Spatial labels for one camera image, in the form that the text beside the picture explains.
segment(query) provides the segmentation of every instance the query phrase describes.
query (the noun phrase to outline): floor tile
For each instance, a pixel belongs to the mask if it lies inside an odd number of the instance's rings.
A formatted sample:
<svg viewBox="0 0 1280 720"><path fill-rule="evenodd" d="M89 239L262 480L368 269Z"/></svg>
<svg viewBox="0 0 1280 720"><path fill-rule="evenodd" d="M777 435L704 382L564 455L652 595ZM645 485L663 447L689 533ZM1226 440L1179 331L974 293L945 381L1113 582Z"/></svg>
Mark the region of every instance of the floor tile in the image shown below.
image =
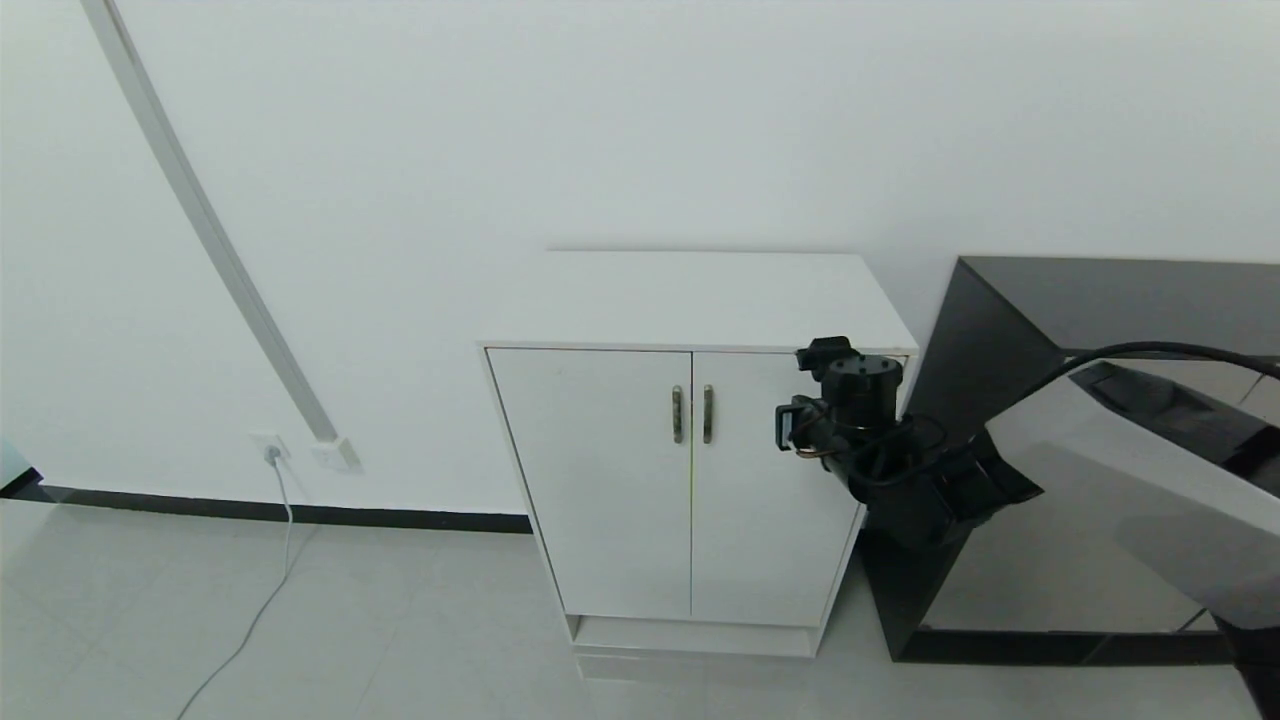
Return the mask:
<svg viewBox="0 0 1280 720"><path fill-rule="evenodd" d="M56 509L51 502L0 500L0 578L5 577L9 561L26 552Z"/></svg>
<svg viewBox="0 0 1280 720"><path fill-rule="evenodd" d="M95 642L189 537L170 516L58 506L9 560L5 580Z"/></svg>
<svg viewBox="0 0 1280 720"><path fill-rule="evenodd" d="M431 530L320 528L188 717L353 717L439 543Z"/></svg>
<svg viewBox="0 0 1280 720"><path fill-rule="evenodd" d="M279 523L195 525L200 542L173 556L99 641L100 648L182 701L239 646L283 566L284 527ZM310 550L317 529L293 528L294 561Z"/></svg>
<svg viewBox="0 0 1280 720"><path fill-rule="evenodd" d="M4 717L35 711L88 655L90 643L38 603L0 583L0 698Z"/></svg>
<svg viewBox="0 0 1280 720"><path fill-rule="evenodd" d="M589 717L532 538L445 536L360 716L433 707L442 717Z"/></svg>
<svg viewBox="0 0 1280 720"><path fill-rule="evenodd" d="M173 720L182 702L166 701L160 691L110 655L93 650L33 717Z"/></svg>
<svg viewBox="0 0 1280 720"><path fill-rule="evenodd" d="M173 719L280 570L280 523L22 505L0 505L5 720ZM293 557L187 720L1258 717L1230 667L893 664L856 562L803 661L575 655L530 536L300 525Z"/></svg>
<svg viewBox="0 0 1280 720"><path fill-rule="evenodd" d="M599 720L707 716L701 660L581 656L579 669Z"/></svg>

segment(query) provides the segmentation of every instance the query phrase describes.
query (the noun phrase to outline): black motor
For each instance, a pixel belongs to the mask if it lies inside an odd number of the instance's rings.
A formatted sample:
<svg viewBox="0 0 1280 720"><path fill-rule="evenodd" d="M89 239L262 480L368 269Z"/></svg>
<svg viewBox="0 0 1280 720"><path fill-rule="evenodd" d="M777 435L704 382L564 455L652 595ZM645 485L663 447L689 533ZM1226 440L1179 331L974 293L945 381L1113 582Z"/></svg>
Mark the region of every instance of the black motor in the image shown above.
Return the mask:
<svg viewBox="0 0 1280 720"><path fill-rule="evenodd" d="M863 355L845 337L817 338L796 360L820 383L822 397L797 395L777 407L778 450L794 446L796 455L819 459L868 506L869 529L881 528L905 547L943 544L996 510L1039 495L1000 460L986 432L931 459L946 430L933 423L924 433L910 415L896 418L897 360Z"/></svg>

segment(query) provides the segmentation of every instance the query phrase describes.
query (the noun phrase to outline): cabinet handle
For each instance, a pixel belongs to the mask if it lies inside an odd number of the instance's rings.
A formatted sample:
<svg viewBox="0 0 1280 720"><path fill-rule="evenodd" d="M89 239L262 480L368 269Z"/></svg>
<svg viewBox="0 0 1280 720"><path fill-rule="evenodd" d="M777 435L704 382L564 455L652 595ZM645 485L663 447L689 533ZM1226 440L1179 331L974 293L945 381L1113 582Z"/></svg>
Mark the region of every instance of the cabinet handle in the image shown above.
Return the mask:
<svg viewBox="0 0 1280 720"><path fill-rule="evenodd" d="M671 434L676 445L685 442L684 392L680 386L671 388Z"/></svg>
<svg viewBox="0 0 1280 720"><path fill-rule="evenodd" d="M703 386L703 445L712 443L712 418L716 416L716 391Z"/></svg>

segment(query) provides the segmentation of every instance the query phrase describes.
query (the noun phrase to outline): electrical outlet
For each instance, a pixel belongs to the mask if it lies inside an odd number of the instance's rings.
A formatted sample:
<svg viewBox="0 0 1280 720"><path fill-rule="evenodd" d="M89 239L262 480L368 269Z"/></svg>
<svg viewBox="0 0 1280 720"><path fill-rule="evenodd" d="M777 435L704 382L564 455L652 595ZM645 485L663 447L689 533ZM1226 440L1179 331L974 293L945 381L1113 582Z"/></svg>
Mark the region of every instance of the electrical outlet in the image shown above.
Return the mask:
<svg viewBox="0 0 1280 720"><path fill-rule="evenodd" d="M280 439L280 436L275 433L250 433L248 437L253 441L253 446L257 447L259 457L266 457L266 448L274 445L280 448L280 457L289 459L289 448L284 447L284 441Z"/></svg>
<svg viewBox="0 0 1280 720"><path fill-rule="evenodd" d="M360 459L356 450L351 447L351 441L340 437L332 442L317 442L311 446L311 456L321 466L330 470L358 470Z"/></svg>

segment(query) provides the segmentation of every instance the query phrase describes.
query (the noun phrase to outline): cabinet top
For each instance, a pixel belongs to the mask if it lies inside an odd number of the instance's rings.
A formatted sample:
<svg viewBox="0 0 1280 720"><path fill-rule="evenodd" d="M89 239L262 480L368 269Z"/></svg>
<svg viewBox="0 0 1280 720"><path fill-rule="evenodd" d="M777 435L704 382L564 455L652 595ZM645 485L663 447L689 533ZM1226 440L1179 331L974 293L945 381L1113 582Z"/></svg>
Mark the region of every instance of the cabinet top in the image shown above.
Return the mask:
<svg viewBox="0 0 1280 720"><path fill-rule="evenodd" d="M916 354L856 255L548 251L494 292L488 347Z"/></svg>

